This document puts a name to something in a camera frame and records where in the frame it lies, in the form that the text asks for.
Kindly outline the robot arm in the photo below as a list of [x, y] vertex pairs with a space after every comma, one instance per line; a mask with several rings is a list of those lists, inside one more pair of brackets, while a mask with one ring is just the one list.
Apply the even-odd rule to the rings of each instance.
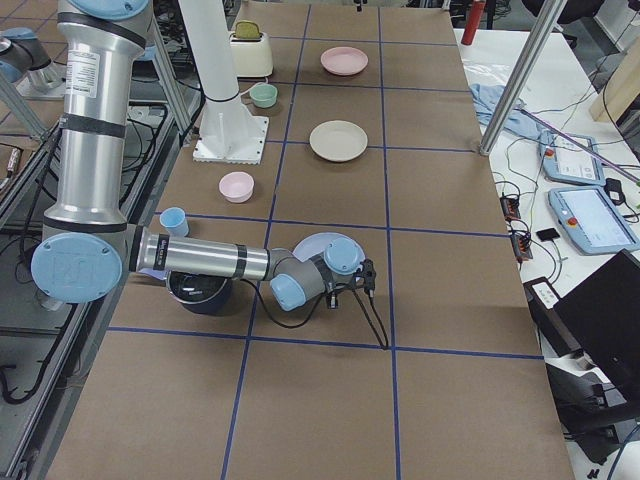
[[132, 67], [153, 22], [148, 1], [58, 5], [69, 46], [61, 171], [31, 260], [37, 287], [63, 302], [86, 303], [109, 293], [125, 272], [167, 270], [266, 281], [286, 311], [346, 288], [373, 288], [372, 264], [350, 238], [303, 261], [285, 249], [153, 234], [128, 223], [119, 198]]
[[15, 27], [1, 32], [1, 75], [16, 84], [23, 78], [38, 93], [65, 83], [65, 72], [53, 62], [35, 32]]

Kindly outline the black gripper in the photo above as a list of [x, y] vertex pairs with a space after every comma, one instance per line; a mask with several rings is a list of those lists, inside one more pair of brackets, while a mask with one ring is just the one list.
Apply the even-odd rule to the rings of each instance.
[[376, 270], [372, 260], [365, 258], [361, 263], [361, 278], [363, 289], [369, 297], [373, 297], [376, 290]]

